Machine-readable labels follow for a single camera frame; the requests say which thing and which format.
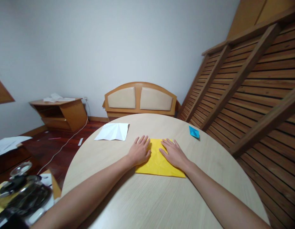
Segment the blue paper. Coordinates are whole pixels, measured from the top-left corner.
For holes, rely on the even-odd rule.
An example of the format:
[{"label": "blue paper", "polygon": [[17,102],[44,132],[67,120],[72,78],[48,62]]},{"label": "blue paper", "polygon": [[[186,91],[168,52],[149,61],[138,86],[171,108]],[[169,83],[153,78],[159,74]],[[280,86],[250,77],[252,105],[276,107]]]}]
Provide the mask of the blue paper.
[{"label": "blue paper", "polygon": [[192,135],[195,138],[199,139],[199,131],[194,129],[193,127],[189,126],[190,128],[190,135]]}]

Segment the beige cushioned panel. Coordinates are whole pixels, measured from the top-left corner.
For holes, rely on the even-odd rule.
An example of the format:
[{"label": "beige cushioned panel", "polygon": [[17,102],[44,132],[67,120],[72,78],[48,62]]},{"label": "beige cushioned panel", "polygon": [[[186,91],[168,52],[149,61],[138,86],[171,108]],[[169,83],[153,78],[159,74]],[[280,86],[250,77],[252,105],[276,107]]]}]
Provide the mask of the beige cushioned panel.
[{"label": "beige cushioned panel", "polygon": [[118,90],[108,97],[108,106],[110,108],[136,108],[136,93],[135,87],[128,87]]},{"label": "beige cushioned panel", "polygon": [[148,87],[141,92],[140,109],[170,111],[173,98],[169,95]]}]

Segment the wooden tabletop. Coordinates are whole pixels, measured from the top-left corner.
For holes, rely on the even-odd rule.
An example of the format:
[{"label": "wooden tabletop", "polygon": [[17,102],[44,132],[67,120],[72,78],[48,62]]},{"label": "wooden tabletop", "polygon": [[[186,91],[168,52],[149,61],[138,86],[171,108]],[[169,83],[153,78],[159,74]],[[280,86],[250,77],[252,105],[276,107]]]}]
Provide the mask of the wooden tabletop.
[{"label": "wooden tabletop", "polygon": [[74,102],[74,101],[64,101],[64,102],[44,102],[44,100],[36,100],[36,101],[32,101],[29,102],[29,104],[31,105],[40,105],[40,106],[57,106],[57,105],[62,105],[62,104],[66,104],[66,103],[70,103],[70,102]]},{"label": "wooden tabletop", "polygon": [[[94,141],[80,147],[68,169],[62,195],[128,153],[137,136],[176,139],[186,156],[269,224],[263,204],[248,176],[212,137],[190,135],[184,121],[158,114],[133,114],[110,123],[129,123],[126,141]],[[188,178],[129,171],[90,215],[90,228],[222,228]]]}]

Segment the white cable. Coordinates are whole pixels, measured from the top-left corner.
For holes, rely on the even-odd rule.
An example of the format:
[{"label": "white cable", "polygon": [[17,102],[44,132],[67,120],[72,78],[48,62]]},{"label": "white cable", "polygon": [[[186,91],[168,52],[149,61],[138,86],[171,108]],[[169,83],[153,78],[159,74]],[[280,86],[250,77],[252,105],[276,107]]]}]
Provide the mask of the white cable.
[{"label": "white cable", "polygon": [[[88,105],[89,113],[90,113],[90,107],[89,107],[89,104],[88,104],[87,100],[86,100],[86,103],[87,103],[87,105]],[[61,147],[61,149],[60,149],[56,154],[58,154],[58,153],[62,150],[62,148],[63,148],[65,145],[68,144],[68,142],[70,141],[70,139],[72,139],[72,138],[73,138],[78,132],[76,132],[71,138],[69,138],[69,140],[68,140],[68,141],[67,141],[67,142]],[[46,166],[52,161],[52,159],[55,157],[56,154],[54,154],[53,157],[51,158],[51,160],[50,160],[47,164],[45,164],[45,165],[40,169],[40,171],[37,173],[37,175],[39,175],[39,173],[42,171],[42,169],[43,169],[44,167],[46,167]]]}]

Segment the nightstand drawer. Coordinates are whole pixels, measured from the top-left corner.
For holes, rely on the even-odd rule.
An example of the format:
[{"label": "nightstand drawer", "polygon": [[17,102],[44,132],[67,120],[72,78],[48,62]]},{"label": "nightstand drawer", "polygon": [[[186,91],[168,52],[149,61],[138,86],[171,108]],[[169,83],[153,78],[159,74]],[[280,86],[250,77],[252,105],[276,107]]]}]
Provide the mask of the nightstand drawer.
[{"label": "nightstand drawer", "polygon": [[49,128],[71,130],[69,123],[62,117],[47,117],[42,118],[45,125]]}]

